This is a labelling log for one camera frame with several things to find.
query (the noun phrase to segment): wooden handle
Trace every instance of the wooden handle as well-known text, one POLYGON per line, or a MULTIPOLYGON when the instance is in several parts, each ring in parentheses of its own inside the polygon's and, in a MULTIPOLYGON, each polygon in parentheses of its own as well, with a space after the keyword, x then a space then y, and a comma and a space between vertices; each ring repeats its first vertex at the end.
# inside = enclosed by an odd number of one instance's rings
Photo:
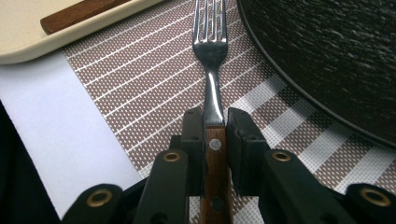
POLYGON ((201 199, 200 223, 230 224, 233 223, 233 203, 225 128, 207 127, 206 139, 205 195, 201 199))
POLYGON ((129 1, 130 0, 84 0, 41 19, 41 27, 47 35, 51 35, 129 1))

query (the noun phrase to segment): white stripe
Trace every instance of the white stripe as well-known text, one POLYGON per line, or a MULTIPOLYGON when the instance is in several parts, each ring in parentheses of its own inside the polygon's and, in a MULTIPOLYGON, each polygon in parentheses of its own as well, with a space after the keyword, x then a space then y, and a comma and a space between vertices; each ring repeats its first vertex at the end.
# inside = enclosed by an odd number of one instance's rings
MULTIPOLYGON (((241 57, 243 54, 247 53, 248 51, 250 51, 250 49, 246 50, 245 52, 240 53, 239 55, 237 55, 235 58, 233 58, 232 60, 229 61, 229 63, 233 60, 236 60, 237 58, 241 57)), ((251 68, 249 68, 247 71, 245 71, 244 73, 242 73, 241 75, 239 75, 238 77, 234 78, 233 80, 231 80, 230 82, 228 82, 226 85, 222 86, 220 89, 222 90, 223 88, 225 88, 226 86, 228 86, 229 83, 233 83, 235 82, 237 79, 239 79, 240 77, 244 76, 245 74, 247 74, 249 71, 251 71, 251 69, 257 67, 260 63, 262 63, 263 61, 256 63, 255 65, 253 65, 251 68)), ((194 105, 193 107, 199 106, 203 103, 204 101, 200 101, 198 104, 194 105)), ((142 141, 138 142, 136 145, 133 145, 131 148, 129 148, 128 150, 126 150, 127 153, 131 152, 132 150, 134 150, 135 148, 141 146, 143 143, 147 142, 151 137, 155 136, 157 133, 161 132, 163 129, 169 127, 171 124, 173 124, 174 122, 176 122, 178 119, 181 119, 183 117, 183 114, 179 115, 178 117, 176 117, 175 119, 171 120, 170 122, 168 122, 167 124, 165 124, 164 126, 162 126, 160 129, 156 130, 154 133, 150 134, 148 137, 144 138, 142 141)))
MULTIPOLYGON (((110 56, 112 56, 112 55, 114 55, 114 54, 116 54, 116 53, 118 53, 118 52, 124 50, 124 49, 127 49, 127 48, 131 47, 132 45, 138 43, 139 41, 142 41, 142 40, 144 40, 144 39, 147 39, 147 38, 149 38, 151 35, 154 35, 154 34, 160 32, 161 30, 163 30, 163 29, 165 29, 165 28, 167 28, 167 27, 169 27, 169 26, 171 26, 171 25, 173 25, 173 24, 175 24, 175 23, 177 23, 177 22, 179 22, 179 21, 182 21, 182 20, 188 18, 190 15, 191 15, 191 14, 189 14, 189 15, 187 15, 187 16, 185 16, 185 17, 182 17, 181 19, 178 19, 177 21, 173 21, 172 23, 167 24, 166 26, 162 27, 161 29, 156 30, 156 31, 150 33, 149 35, 145 35, 145 36, 141 37, 140 39, 137 39, 136 41, 134 41, 134 42, 132 42, 132 43, 130 43, 130 44, 128 44, 128 45, 125 45, 125 46, 123 46, 123 47, 121 47, 121 48, 119 48, 119 49, 116 49, 115 51, 113 51, 113 52, 107 54, 105 57, 102 57, 102 58, 100 58, 100 59, 98 59, 98 60, 96 60, 96 61, 94 61, 94 62, 92 62, 92 63, 85 64, 84 66, 82 66, 82 67, 76 69, 76 72, 79 72, 79 71, 81 71, 81 70, 83 70, 83 69, 85 69, 85 68, 87 68, 87 67, 90 67, 90 66, 92 66, 92 65, 94 65, 94 64, 96 64, 96 63, 99 63, 99 62, 101 62, 102 60, 104 60, 104 59, 106 59, 106 58, 108 58, 108 57, 110 57, 110 56)), ((151 49, 151 50, 145 52, 145 53, 142 54, 142 55, 146 55, 146 54, 148 54, 148 53, 154 51, 155 49, 158 49, 159 47, 161 47, 161 46, 163 46, 163 45, 165 45, 165 44, 167 44, 167 43, 173 41, 174 39, 179 38, 180 36, 186 34, 187 32, 190 32, 191 30, 192 30, 192 29, 187 30, 186 32, 182 33, 181 35, 177 35, 177 36, 175 36, 174 38, 169 39, 169 40, 167 40, 167 41, 161 43, 161 45, 155 47, 154 49, 151 49)))
MULTIPOLYGON (((242 35, 236 37, 235 39, 231 40, 230 43, 233 43, 234 41, 240 39, 240 38, 241 38, 242 36, 244 36, 244 35, 246 35, 246 34, 242 34, 242 35)), ((129 84, 129 83, 131 83, 131 82, 134 81, 135 79, 137 79, 137 78, 139 78, 139 77, 142 77, 143 75, 145 75, 146 73, 150 72, 150 71, 153 70, 154 68, 159 67, 160 65, 162 65, 162 64, 164 64, 164 63, 166 63, 166 62, 168 62, 168 61, 170 61, 170 60, 172 60, 172 59, 174 59, 177 55, 182 54, 182 53, 185 52, 186 50, 190 50, 190 49, 191 49, 191 47, 187 47, 187 48, 183 49, 182 51, 178 52, 177 54, 172 55, 171 57, 167 58, 166 60, 164 60, 164 61, 162 61, 162 62, 160 62, 160 63, 155 64, 155 66, 151 67, 149 70, 146 70, 145 72, 139 74, 138 76, 133 77, 133 78, 129 79, 129 80, 126 81, 126 82, 123 82, 123 83, 120 84, 119 86, 117 86, 117 87, 111 89, 110 91, 105 92, 104 94, 102 94, 102 95, 99 96, 98 98, 94 99, 93 101, 94 101, 94 102, 97 102, 98 100, 102 99, 103 97, 109 95, 111 92, 116 91, 117 89, 119 89, 119 88, 121 88, 121 87, 123 87, 123 86, 125 86, 125 85, 127 85, 127 84, 129 84)), ((137 58, 133 59, 133 61, 139 59, 140 57, 143 57, 144 55, 138 56, 137 58)), ((192 65, 194 65, 194 64, 196 64, 196 63, 198 63, 198 61, 196 61, 196 62, 194 62, 194 63, 191 63, 191 64, 189 65, 189 67, 192 66, 192 65)), ((109 73, 106 73, 106 74, 104 74, 104 75, 102 75, 102 76, 96 78, 95 80, 92 80, 92 81, 91 81, 90 83, 88 83, 88 84, 91 84, 92 82, 94 82, 94 81, 96 81, 96 80, 99 80, 99 79, 102 78, 102 77, 106 77, 106 76, 108 76, 109 74, 111 74, 113 71, 116 71, 116 70, 119 70, 119 68, 113 69, 113 70, 110 71, 109 73)))
POLYGON ((201 211, 200 197, 190 197, 190 222, 201 211))
POLYGON ((358 162, 349 174, 337 185, 335 190, 345 193, 347 186, 354 183, 374 184, 396 159, 394 151, 373 147, 358 162))
POLYGON ((111 37, 109 37, 109 38, 107 38, 107 39, 101 41, 101 42, 94 42, 94 41, 93 41, 93 43, 95 43, 94 45, 89 46, 87 49, 84 49, 84 50, 82 50, 82 51, 79 51, 79 52, 77 52, 77 53, 75 53, 75 54, 70 55, 69 57, 67 57, 67 59, 71 59, 71 58, 73 58, 73 57, 78 56, 78 55, 81 54, 81 53, 84 53, 84 52, 90 50, 90 49, 94 49, 94 48, 96 48, 96 47, 98 47, 98 46, 100 46, 100 45, 106 43, 107 41, 109 41, 109 40, 111 40, 111 39, 113 39, 113 38, 115 38, 115 37, 117 37, 117 36, 119 36, 119 35, 123 35, 123 34, 125 34, 126 32, 128 32, 128 31, 130 31, 130 30, 133 30, 134 28, 137 28, 137 27, 139 27, 139 26, 141 26, 141 25, 143 25, 143 24, 145 24, 145 23, 147 23, 147 22, 149 22, 149 21, 152 21, 152 20, 154 20, 154 19, 156 19, 156 18, 159 18, 159 17, 161 17, 162 15, 164 15, 164 14, 170 12, 170 11, 173 11, 174 9, 176 9, 176 8, 178 8, 178 7, 181 7, 181 6, 183 6, 183 5, 187 4, 187 3, 189 3, 189 1, 186 1, 186 2, 183 2, 183 3, 181 3, 181 4, 178 4, 177 6, 172 7, 172 8, 170 8, 170 9, 168 9, 168 10, 165 10, 164 12, 161 12, 160 14, 156 14, 155 16, 148 18, 148 20, 142 21, 142 22, 140 22, 140 23, 138 23, 138 24, 136 24, 136 25, 134 25, 134 26, 132 26, 132 27, 129 27, 128 29, 123 30, 123 31, 121 31, 121 32, 119 32, 119 33, 117 33, 117 34, 115 34, 115 35, 113 35, 113 36, 111 36, 111 37))
POLYGON ((299 155, 299 159, 311 173, 314 173, 350 135, 350 130, 334 122, 299 155))
POLYGON ((286 86, 286 83, 279 76, 271 76, 235 101, 230 107, 239 108, 251 114, 286 86))
POLYGON ((149 88, 148 90, 145 90, 141 93, 139 93, 138 95, 136 95, 136 97, 133 97, 132 99, 129 99, 128 101, 126 101, 125 103, 123 103, 122 105, 117 106, 115 109, 113 109, 112 111, 110 111, 110 113, 105 115, 105 118, 107 118, 108 116, 112 115, 114 112, 118 111, 119 109, 123 108, 124 106, 128 105, 129 103, 131 103, 132 101, 136 100, 137 98, 145 95, 146 93, 156 89, 157 87, 161 86, 163 83, 165 83, 166 81, 172 79, 173 77, 179 75, 180 73, 182 73, 183 71, 187 70, 188 68, 192 67, 193 65, 195 65, 196 63, 191 63, 188 66, 184 67, 183 69, 177 71, 176 73, 174 73, 172 76, 164 79, 163 81, 161 81, 160 83, 155 84, 153 87, 149 88))
MULTIPOLYGON (((106 76, 108 76, 108 75, 110 75, 110 74, 112 74, 112 73, 114 73, 114 72, 120 70, 121 68, 125 67, 126 65, 128 65, 128 64, 130 64, 130 63, 133 63, 133 62, 137 61, 137 60, 140 59, 140 58, 143 58, 144 56, 150 54, 152 51, 154 51, 154 50, 156 50, 156 49, 159 49, 160 47, 162 47, 162 46, 168 44, 169 42, 172 42, 172 41, 175 40, 175 39, 178 39, 179 37, 181 37, 182 35, 185 35, 185 34, 188 33, 189 31, 190 31, 190 30, 188 30, 188 31, 186 31, 186 32, 184 32, 184 33, 182 33, 181 35, 177 35, 177 36, 175 36, 174 38, 169 39, 169 40, 167 40, 166 42, 161 43, 161 45, 156 46, 154 49, 150 49, 150 50, 144 52, 143 54, 137 56, 136 58, 133 58, 131 61, 128 61, 127 63, 124 63, 123 65, 118 66, 117 68, 114 68, 113 70, 111 70, 111 71, 109 71, 109 72, 107 72, 107 73, 105 73, 105 74, 103 74, 103 75, 101 75, 101 76, 95 78, 94 80, 91 80, 91 81, 88 82, 87 84, 84 84, 84 87, 87 87, 87 86, 91 85, 93 82, 95 82, 95 81, 97 81, 97 80, 99 80, 99 79, 101 79, 101 78, 103 78, 103 77, 106 77, 106 76)), ((167 62, 167 61, 169 61, 169 60, 171 60, 171 59, 172 59, 172 58, 168 58, 168 59, 166 59, 165 61, 162 61, 161 63, 156 64, 154 67, 150 68, 148 71, 152 70, 153 68, 155 68, 155 67, 157 67, 157 66, 159 66, 159 65, 161 65, 161 64, 163 64, 163 63, 165 63, 165 62, 167 62)))
POLYGON ((267 139, 270 148, 276 147, 314 112, 315 108, 305 100, 299 100, 283 112, 262 130, 262 134, 267 139))
POLYGON ((145 116, 151 114, 152 112, 154 112, 156 109, 160 108, 163 105, 166 105, 166 103, 172 101, 173 99, 177 98, 181 93, 187 91, 188 89, 190 89, 191 87, 195 86, 196 84, 198 84, 199 82, 201 82, 202 80, 204 80, 204 78, 200 78, 198 80, 196 80, 194 83, 192 83, 189 87, 185 88, 184 90, 178 92, 177 94, 173 95, 171 98, 165 100, 164 102, 162 102, 161 104, 155 106, 154 108, 150 109, 150 111, 148 111, 146 114, 140 116, 139 118, 133 120, 132 122, 130 122, 129 124, 123 126, 121 129, 117 130, 115 132, 115 134, 119 134, 120 132, 124 131, 125 129, 127 129, 128 127, 130 127, 131 125, 135 124, 136 122, 138 122, 139 120, 143 119, 145 116))
POLYGON ((149 176, 149 172, 151 171, 152 164, 154 164, 154 161, 149 162, 143 169, 139 170, 138 173, 142 178, 146 178, 149 176))
POLYGON ((254 197, 233 217, 234 224, 263 223, 259 210, 259 198, 254 197))
MULTIPOLYGON (((246 51, 238 54, 236 57, 232 58, 230 61, 226 62, 227 63, 231 63, 232 61, 236 60, 237 58, 241 57, 243 54, 247 53, 248 51, 250 51, 250 49, 247 49, 246 51)), ((123 130, 127 129, 129 126, 133 125, 134 123, 138 122, 139 120, 141 120, 143 117, 147 116, 148 114, 150 114, 151 112, 155 111, 157 108, 160 108, 162 105, 165 105, 166 103, 170 102, 172 99, 176 98, 177 96, 179 96, 181 93, 183 93, 184 91, 190 89, 191 87, 193 87, 194 85, 198 84, 200 81, 204 80, 204 77, 198 79, 197 81, 195 81, 194 83, 192 83, 190 86, 188 86, 187 88, 183 89, 182 91, 178 92, 176 95, 172 96, 171 98, 167 99, 166 101, 162 102, 160 105, 155 106, 154 108, 152 108, 149 112, 147 112, 146 114, 140 116, 138 119, 135 119, 134 121, 130 122, 129 124, 123 126, 121 129, 119 129, 118 131, 116 131, 116 135, 119 134, 120 132, 122 132, 123 130)))

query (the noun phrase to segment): brown placemat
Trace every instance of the brown placemat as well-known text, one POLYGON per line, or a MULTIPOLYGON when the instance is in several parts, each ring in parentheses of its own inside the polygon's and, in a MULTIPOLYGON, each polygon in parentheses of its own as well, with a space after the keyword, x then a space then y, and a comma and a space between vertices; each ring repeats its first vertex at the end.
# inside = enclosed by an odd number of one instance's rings
MULTIPOLYGON (((134 167, 146 177, 156 154, 181 134, 184 111, 202 105, 205 73, 191 49, 194 0, 167 1, 64 49, 134 167)), ((220 69, 223 106, 246 110, 272 148, 284 148, 329 188, 365 182, 396 193, 396 152, 317 111, 254 48, 234 0, 230 47, 220 69)), ((197 220, 191 199, 191 222, 197 220)), ((257 198, 236 199, 235 223, 262 221, 257 198)))

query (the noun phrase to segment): beige tray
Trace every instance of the beige tray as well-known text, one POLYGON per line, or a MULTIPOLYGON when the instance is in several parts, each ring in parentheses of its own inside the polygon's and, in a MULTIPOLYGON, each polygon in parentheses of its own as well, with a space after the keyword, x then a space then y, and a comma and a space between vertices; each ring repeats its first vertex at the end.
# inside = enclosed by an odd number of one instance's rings
POLYGON ((0 64, 32 60, 163 0, 132 0, 52 35, 40 20, 81 0, 0 1, 0 64))

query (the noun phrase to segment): black plate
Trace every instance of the black plate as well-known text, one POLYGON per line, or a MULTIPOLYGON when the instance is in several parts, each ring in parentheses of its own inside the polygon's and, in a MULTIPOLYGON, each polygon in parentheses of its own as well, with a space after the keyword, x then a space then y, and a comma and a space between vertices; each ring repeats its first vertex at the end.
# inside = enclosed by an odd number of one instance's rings
POLYGON ((306 99, 396 149, 396 4, 237 0, 264 57, 306 99))

